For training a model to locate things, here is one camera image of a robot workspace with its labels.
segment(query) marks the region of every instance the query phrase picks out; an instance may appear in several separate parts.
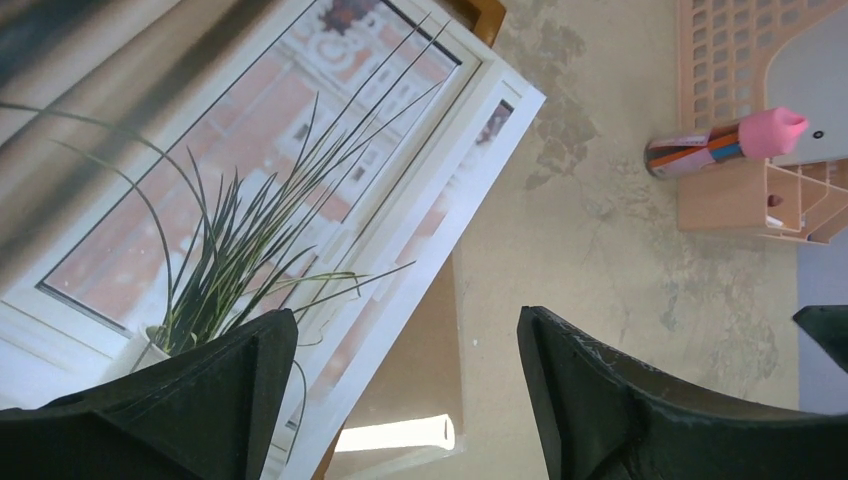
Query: pink lid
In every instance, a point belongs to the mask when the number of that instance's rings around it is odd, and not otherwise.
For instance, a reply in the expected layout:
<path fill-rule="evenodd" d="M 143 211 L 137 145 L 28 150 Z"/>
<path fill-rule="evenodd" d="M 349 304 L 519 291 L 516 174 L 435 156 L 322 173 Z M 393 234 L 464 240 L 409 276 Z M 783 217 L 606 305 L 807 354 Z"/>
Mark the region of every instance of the pink lid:
<path fill-rule="evenodd" d="M 807 117 L 785 107 L 753 113 L 739 121 L 739 146 L 748 158 L 785 155 L 809 126 Z"/>

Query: perforated plastic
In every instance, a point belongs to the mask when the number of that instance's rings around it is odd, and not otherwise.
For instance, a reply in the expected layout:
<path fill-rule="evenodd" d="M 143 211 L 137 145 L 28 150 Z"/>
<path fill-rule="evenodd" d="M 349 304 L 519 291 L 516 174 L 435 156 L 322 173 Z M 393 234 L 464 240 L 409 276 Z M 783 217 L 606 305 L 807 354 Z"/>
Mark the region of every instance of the perforated plastic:
<path fill-rule="evenodd" d="M 701 128 L 761 110 L 777 52 L 848 0 L 680 0 L 680 126 Z"/>

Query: curtain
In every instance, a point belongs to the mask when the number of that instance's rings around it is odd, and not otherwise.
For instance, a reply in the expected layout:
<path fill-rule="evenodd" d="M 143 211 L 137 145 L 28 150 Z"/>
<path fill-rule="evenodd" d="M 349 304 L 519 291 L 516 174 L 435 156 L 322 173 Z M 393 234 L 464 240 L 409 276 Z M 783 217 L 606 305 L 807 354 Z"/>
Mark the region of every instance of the curtain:
<path fill-rule="evenodd" d="M 3 4 L 0 100 L 50 106 L 159 138 L 193 89 L 214 74 L 216 59 L 276 1 Z M 57 15 L 55 9 L 65 3 L 82 8 L 66 17 Z M 33 29 L 45 40 L 29 48 Z M 17 55 L 29 57 L 11 58 Z M 0 109 L 0 293 L 97 202 L 114 179 L 51 140 L 118 166 L 143 151 L 96 126 Z"/>

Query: pencil holder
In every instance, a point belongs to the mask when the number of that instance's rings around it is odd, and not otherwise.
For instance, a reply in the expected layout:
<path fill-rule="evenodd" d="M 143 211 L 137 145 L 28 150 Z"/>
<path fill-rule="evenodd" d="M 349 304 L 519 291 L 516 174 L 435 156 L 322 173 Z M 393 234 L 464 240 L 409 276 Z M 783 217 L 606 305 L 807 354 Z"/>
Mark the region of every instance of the pencil holder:
<path fill-rule="evenodd" d="M 765 160 L 795 149 L 807 119 L 787 108 L 756 112 L 705 132 L 660 137 L 645 148 L 651 175 L 667 179 L 740 158 Z"/>

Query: flower pot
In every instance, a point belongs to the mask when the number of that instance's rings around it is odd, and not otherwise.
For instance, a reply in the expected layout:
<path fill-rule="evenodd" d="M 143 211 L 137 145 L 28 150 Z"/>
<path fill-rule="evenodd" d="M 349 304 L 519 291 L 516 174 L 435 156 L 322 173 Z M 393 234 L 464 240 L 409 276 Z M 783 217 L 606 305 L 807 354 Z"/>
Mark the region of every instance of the flower pot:
<path fill-rule="evenodd" d="M 123 350 L 112 360 L 112 363 L 100 377 L 100 383 L 107 383 L 132 372 L 149 367 L 167 360 L 170 355 L 157 347 L 150 337 L 156 334 L 160 327 L 141 328 L 130 338 Z"/>

